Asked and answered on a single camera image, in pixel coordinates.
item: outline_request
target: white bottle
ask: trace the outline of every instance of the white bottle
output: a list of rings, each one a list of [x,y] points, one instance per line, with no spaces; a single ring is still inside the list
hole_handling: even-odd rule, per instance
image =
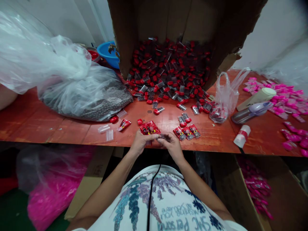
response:
[[[240,105],[238,105],[236,108],[238,111],[241,111],[247,107],[249,107],[252,104],[255,103],[262,103],[265,101],[271,100],[276,95],[276,91],[271,88],[262,88],[259,90],[256,94],[249,97],[249,99],[242,102]]]
[[[248,125],[243,125],[235,137],[233,143],[235,143],[238,147],[243,148],[245,142],[248,139],[250,133],[250,127]]]

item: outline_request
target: bag of pink items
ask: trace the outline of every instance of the bag of pink items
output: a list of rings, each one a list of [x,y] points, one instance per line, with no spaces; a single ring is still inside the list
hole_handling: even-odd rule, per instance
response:
[[[19,189],[29,194],[29,219],[46,230],[70,205],[95,147],[30,145],[16,161]]]
[[[234,111],[239,96],[238,87],[249,73],[250,69],[248,67],[244,68],[238,73],[231,84],[226,72],[222,72],[219,75],[216,82],[215,105],[212,107],[210,113],[210,119],[214,123],[222,124],[226,121],[228,115]],[[225,85],[220,85],[220,78],[222,75],[226,78]]]

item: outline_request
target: person's right hand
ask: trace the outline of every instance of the person's right hand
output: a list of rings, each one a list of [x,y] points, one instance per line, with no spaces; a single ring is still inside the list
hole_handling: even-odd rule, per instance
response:
[[[161,139],[161,138],[157,139],[157,141],[168,149],[168,152],[171,155],[174,162],[178,165],[182,161],[185,161],[179,139],[176,138],[174,134],[170,132],[162,133],[162,134],[165,137],[167,137],[168,140],[170,140],[170,142],[164,139]]]

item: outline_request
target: plastic shopping bag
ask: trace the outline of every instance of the plastic shopping bag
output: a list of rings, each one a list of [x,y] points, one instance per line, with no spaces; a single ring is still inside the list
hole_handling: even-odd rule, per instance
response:
[[[238,101],[238,87],[241,85],[246,76],[250,73],[248,67],[241,70],[233,82],[230,84],[228,74],[222,72],[216,81],[215,105],[210,112],[210,119],[215,123],[222,124],[228,118],[228,115],[234,112]],[[221,76],[225,76],[225,85],[220,85]]]
[[[27,212],[38,231],[46,230],[70,205],[94,150],[82,145],[30,145],[18,154],[18,186],[29,194]]]
[[[108,121],[133,98],[117,74],[91,61],[68,38],[41,35],[22,18],[0,12],[0,83],[18,94],[37,87],[38,97],[72,118]]]

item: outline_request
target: white t-shirt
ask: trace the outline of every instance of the white t-shirt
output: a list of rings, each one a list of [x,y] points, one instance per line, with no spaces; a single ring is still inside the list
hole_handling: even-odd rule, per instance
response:
[[[151,181],[158,168],[149,166],[136,174],[88,230],[147,230]],[[150,230],[247,231],[233,221],[223,221],[190,191],[177,170],[166,165],[153,181]]]

